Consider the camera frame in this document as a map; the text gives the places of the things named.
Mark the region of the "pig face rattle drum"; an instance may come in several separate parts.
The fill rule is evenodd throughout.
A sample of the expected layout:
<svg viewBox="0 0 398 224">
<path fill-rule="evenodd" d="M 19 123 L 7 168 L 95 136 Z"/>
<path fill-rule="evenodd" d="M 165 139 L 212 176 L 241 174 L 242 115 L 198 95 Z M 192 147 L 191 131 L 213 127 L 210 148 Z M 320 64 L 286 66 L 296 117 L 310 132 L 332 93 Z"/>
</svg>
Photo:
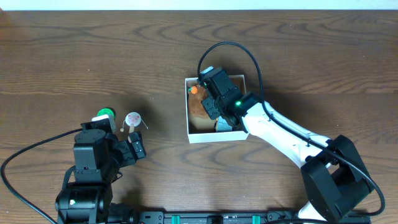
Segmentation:
<svg viewBox="0 0 398 224">
<path fill-rule="evenodd" d="M 137 133 L 143 129 L 149 129 L 146 122 L 143 120 L 142 116 L 138 112 L 128 113 L 120 127 L 120 132 L 125 133 L 127 137 L 130 134 Z"/>
</svg>

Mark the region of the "yellow grey toy truck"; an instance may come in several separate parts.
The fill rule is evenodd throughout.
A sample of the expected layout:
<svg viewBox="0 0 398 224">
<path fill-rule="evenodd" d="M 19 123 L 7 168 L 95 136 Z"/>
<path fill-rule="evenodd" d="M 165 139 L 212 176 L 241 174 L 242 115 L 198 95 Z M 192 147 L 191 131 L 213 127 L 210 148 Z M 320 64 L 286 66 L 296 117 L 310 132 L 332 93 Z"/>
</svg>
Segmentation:
<svg viewBox="0 0 398 224">
<path fill-rule="evenodd" d="M 223 132 L 230 132 L 233 130 L 233 127 L 230 126 L 225 119 L 223 119 L 221 116 L 216 119 L 215 122 L 215 131 L 217 133 L 223 133 Z"/>
</svg>

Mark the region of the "brown plush capybara toy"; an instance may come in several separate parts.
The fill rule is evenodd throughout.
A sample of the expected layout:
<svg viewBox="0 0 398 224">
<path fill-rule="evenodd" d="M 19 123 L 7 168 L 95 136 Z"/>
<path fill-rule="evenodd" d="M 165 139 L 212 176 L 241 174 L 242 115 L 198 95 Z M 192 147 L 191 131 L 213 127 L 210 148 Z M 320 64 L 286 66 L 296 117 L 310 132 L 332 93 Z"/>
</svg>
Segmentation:
<svg viewBox="0 0 398 224">
<path fill-rule="evenodd" d="M 198 131 L 211 132 L 215 120 L 210 119 L 205 111 L 202 101 L 208 97 L 206 89 L 194 85 L 188 89 L 188 116 L 191 125 Z"/>
</svg>

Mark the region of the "green round toy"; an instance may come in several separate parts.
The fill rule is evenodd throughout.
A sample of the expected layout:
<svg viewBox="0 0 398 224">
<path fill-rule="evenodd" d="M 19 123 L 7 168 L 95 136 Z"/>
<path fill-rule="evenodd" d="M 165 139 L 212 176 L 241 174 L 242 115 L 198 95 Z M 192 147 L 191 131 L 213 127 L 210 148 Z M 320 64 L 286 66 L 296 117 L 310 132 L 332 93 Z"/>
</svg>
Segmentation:
<svg viewBox="0 0 398 224">
<path fill-rule="evenodd" d="M 115 119 L 116 112 L 112 108 L 102 108 L 98 111 L 97 117 Z"/>
</svg>

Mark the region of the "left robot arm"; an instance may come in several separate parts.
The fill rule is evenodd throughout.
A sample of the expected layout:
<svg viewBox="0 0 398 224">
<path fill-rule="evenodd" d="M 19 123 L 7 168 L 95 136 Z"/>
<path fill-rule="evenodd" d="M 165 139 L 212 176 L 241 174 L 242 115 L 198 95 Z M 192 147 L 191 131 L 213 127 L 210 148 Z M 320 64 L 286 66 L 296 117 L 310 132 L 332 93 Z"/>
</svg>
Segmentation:
<svg viewBox="0 0 398 224">
<path fill-rule="evenodd" d="M 64 176 L 55 201 L 58 223 L 137 223 L 138 214 L 112 202 L 112 183 L 120 169 L 146 157 L 139 131 L 119 141 L 113 133 L 87 129 L 75 136 L 75 165 Z"/>
</svg>

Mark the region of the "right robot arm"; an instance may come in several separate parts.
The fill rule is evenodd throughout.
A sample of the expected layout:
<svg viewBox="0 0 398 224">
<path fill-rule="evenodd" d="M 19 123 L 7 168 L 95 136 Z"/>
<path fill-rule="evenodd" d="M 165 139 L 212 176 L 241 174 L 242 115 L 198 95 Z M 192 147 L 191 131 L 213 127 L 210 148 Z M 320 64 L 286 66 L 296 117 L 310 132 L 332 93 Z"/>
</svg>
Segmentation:
<svg viewBox="0 0 398 224">
<path fill-rule="evenodd" d="M 233 128 L 265 140 L 300 168 L 308 203 L 299 218 L 339 222 L 374 190 L 347 137 L 330 139 L 295 124 L 259 95 L 242 94 L 222 68 L 207 68 L 198 81 L 208 93 L 202 105 L 211 119 L 222 117 Z"/>
</svg>

